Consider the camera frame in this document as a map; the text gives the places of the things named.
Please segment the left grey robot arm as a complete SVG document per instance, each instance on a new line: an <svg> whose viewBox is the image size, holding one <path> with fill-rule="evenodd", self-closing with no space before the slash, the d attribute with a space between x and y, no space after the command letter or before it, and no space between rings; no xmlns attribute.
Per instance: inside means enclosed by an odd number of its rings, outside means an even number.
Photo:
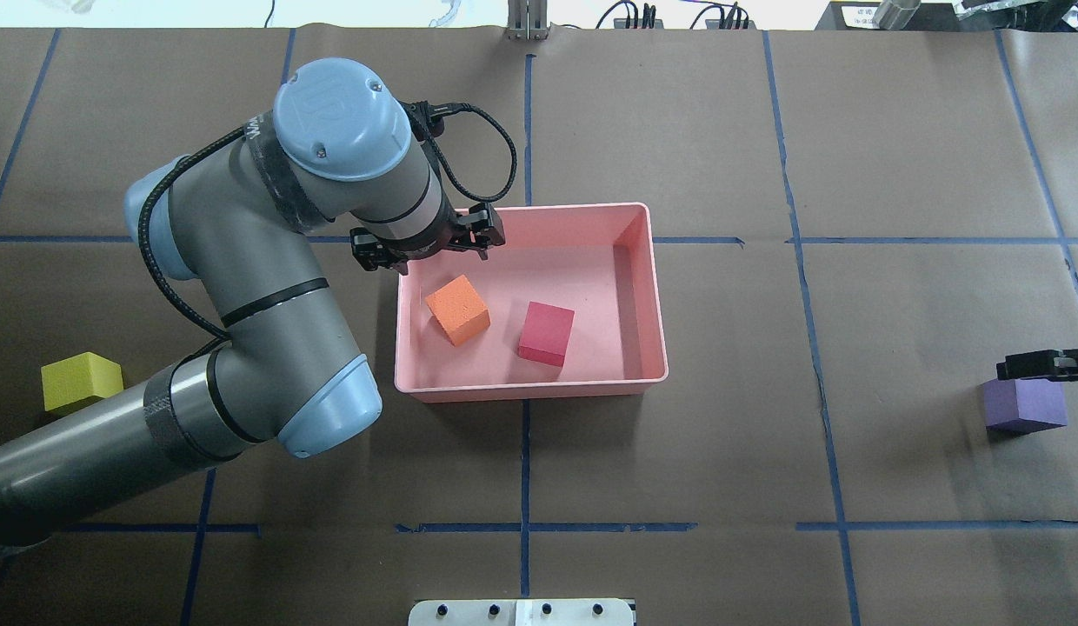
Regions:
<svg viewBox="0 0 1078 626"><path fill-rule="evenodd" d="M367 272L506 242L495 203L460 189L438 145L471 103L400 102L364 64L322 58L289 74L271 110L133 183L124 214L146 270L178 314L212 336L146 382L0 444L0 557L172 481L277 440L309 458L383 412L309 234L350 214Z"/></svg>

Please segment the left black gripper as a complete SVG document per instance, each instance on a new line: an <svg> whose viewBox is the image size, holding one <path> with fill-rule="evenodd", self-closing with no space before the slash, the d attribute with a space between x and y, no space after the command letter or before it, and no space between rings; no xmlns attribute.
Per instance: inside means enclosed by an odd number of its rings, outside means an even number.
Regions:
<svg viewBox="0 0 1078 626"><path fill-rule="evenodd" d="M388 269L407 275L407 262L450 252L475 252L487 260L490 247L506 244L503 222L490 205L472 206L467 214L440 209L436 218L412 237L387 238L364 227L351 229L351 252L362 269Z"/></svg>

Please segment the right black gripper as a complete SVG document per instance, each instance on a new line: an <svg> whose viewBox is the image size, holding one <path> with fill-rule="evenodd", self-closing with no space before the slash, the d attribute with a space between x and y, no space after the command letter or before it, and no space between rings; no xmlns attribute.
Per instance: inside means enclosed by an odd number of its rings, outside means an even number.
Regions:
<svg viewBox="0 0 1078 626"><path fill-rule="evenodd" d="M1044 350L1005 356L996 364L996 380L1078 380L1078 349Z"/></svg>

